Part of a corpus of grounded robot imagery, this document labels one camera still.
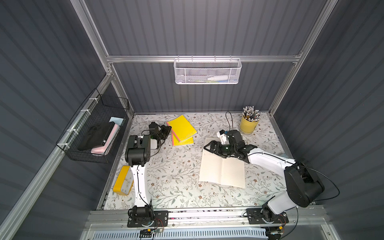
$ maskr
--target yellow box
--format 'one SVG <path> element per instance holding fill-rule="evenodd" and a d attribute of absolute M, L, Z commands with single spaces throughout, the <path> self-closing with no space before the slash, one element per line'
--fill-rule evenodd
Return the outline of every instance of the yellow box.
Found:
<path fill-rule="evenodd" d="M 133 174 L 129 170 L 129 166 L 122 166 L 118 178 L 116 179 L 113 191 L 122 196 L 128 195 L 133 186 Z"/>

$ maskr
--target pencil cup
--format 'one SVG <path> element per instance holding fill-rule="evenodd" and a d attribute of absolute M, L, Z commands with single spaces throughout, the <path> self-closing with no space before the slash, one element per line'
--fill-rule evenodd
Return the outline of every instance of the pencil cup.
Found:
<path fill-rule="evenodd" d="M 251 135 L 258 123 L 259 121 L 257 122 L 247 121 L 243 116 L 240 122 L 240 132 L 245 135 Z"/>

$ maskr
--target red wire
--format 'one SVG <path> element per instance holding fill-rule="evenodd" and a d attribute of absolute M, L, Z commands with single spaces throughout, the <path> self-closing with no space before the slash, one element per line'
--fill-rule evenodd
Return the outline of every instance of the red wire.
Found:
<path fill-rule="evenodd" d="M 158 219 L 158 218 L 157 218 L 157 220 L 159 220 L 161 222 L 161 226 L 163 227 L 163 230 L 164 230 L 163 221 L 161 219 Z"/>
<path fill-rule="evenodd" d="M 283 225 L 283 222 L 278 218 L 278 220 L 281 222 L 281 225 Z M 283 227 L 283 233 L 284 233 L 284 227 Z"/>
<path fill-rule="evenodd" d="M 283 216 L 283 215 L 281 215 L 281 214 L 279 214 L 280 216 L 282 216 L 283 218 L 284 218 L 284 226 L 285 226 L 285 224 L 287 224 L 287 221 L 285 220 L 285 217 Z"/>

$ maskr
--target table surface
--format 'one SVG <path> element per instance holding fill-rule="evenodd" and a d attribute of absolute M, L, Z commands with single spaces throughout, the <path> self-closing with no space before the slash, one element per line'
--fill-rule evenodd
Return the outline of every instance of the table surface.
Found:
<path fill-rule="evenodd" d="M 135 115 L 129 135 L 141 135 L 151 122 L 159 125 L 179 117 L 180 114 Z M 262 205 L 278 192 L 284 191 L 285 181 L 276 173 L 258 165 L 245 164 L 246 188 L 199 182 L 201 156 L 206 137 L 216 137 L 221 129 L 229 129 L 224 113 L 184 114 L 196 129 L 194 144 L 172 147 L 171 136 L 160 152 L 148 164 L 148 186 L 155 209 L 191 207 L 234 207 Z M 231 116 L 227 114 L 232 127 Z M 232 113 L 233 127 L 238 130 L 242 115 Z M 246 144 L 280 155 L 284 153 L 266 113 L 252 135 L 243 136 Z M 125 162 L 124 154 L 115 173 L 104 206 L 105 210 L 129 209 L 134 203 L 134 189 L 127 196 L 112 191 L 114 182 Z"/>

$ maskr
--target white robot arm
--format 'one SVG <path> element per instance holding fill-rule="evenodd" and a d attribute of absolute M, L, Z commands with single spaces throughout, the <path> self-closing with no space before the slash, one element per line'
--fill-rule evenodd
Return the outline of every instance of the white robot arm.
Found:
<path fill-rule="evenodd" d="M 167 216 L 167 211 L 161 211 L 163 213 L 157 211 L 155 218 L 147 185 L 146 163 L 151 158 L 151 149 L 160 149 L 161 140 L 165 141 L 167 139 L 170 130 L 171 127 L 169 126 L 159 126 L 152 122 L 149 125 L 149 135 L 131 135 L 128 138 L 125 160 L 131 167 L 135 186 L 135 203 L 133 208 L 128 211 L 128 227 L 137 227 L 136 224 L 149 227 L 154 225 L 155 219 L 160 218 L 160 216 Z"/>
<path fill-rule="evenodd" d="M 217 135 L 221 142 L 211 141 L 204 146 L 205 150 L 223 158 L 236 157 L 246 163 L 262 166 L 285 179 L 287 190 L 262 206 L 261 215 L 266 223 L 273 223 L 279 214 L 295 206 L 307 207 L 324 191 L 316 172 L 302 163 L 265 152 L 251 144 L 246 145 L 237 130 L 221 130 Z"/>

